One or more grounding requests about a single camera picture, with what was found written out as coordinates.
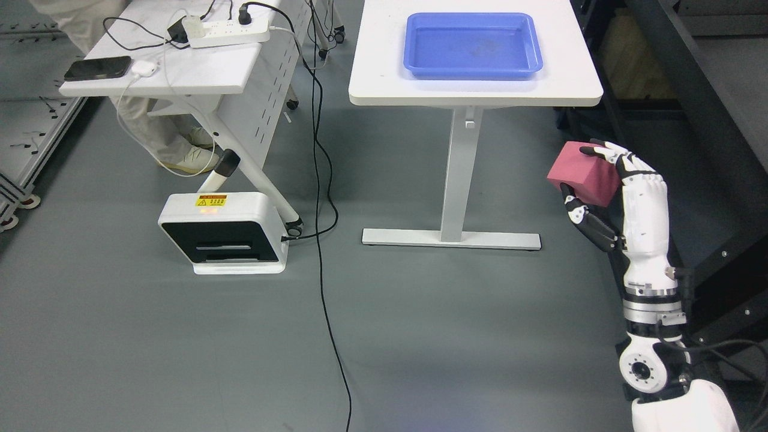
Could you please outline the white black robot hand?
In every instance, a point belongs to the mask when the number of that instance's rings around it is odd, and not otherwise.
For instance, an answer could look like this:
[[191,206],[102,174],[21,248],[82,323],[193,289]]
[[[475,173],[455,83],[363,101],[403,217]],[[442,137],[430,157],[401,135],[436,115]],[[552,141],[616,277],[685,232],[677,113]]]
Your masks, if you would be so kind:
[[672,295],[677,282],[667,276],[669,211],[663,176],[636,153],[613,142],[595,140],[579,150],[615,167],[622,181],[623,227],[618,232],[577,199],[571,186],[562,183],[560,193],[571,223],[600,250],[621,250],[628,258],[623,275],[626,292],[647,297]]

